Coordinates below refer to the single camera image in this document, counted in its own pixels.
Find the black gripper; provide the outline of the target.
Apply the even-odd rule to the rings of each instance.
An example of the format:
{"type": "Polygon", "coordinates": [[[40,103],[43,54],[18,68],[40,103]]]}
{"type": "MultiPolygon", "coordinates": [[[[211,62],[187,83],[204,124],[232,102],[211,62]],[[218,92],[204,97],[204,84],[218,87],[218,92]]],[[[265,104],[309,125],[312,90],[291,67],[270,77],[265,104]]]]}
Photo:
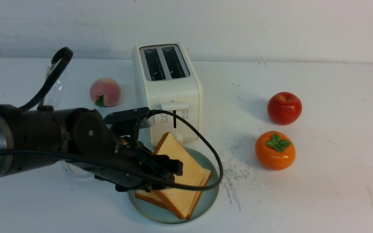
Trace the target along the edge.
{"type": "Polygon", "coordinates": [[[183,163],[168,155],[155,155],[143,143],[127,136],[116,143],[114,153],[101,156],[107,167],[97,166],[94,178],[115,185],[117,192],[141,189],[146,192],[171,188],[162,181],[175,183],[175,176],[183,174],[183,163]],[[146,177],[158,179],[154,182],[146,177]]]}

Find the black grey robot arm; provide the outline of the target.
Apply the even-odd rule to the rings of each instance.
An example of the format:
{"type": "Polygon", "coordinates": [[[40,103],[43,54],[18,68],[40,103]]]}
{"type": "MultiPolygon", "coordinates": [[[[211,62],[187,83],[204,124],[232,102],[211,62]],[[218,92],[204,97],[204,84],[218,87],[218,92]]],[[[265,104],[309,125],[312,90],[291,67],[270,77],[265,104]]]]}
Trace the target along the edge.
{"type": "Polygon", "coordinates": [[[127,110],[102,118],[86,108],[59,111],[35,110],[17,117],[0,115],[0,178],[65,161],[115,184],[119,192],[165,189],[184,172],[178,158],[153,153],[137,140],[140,116],[127,110]]]}

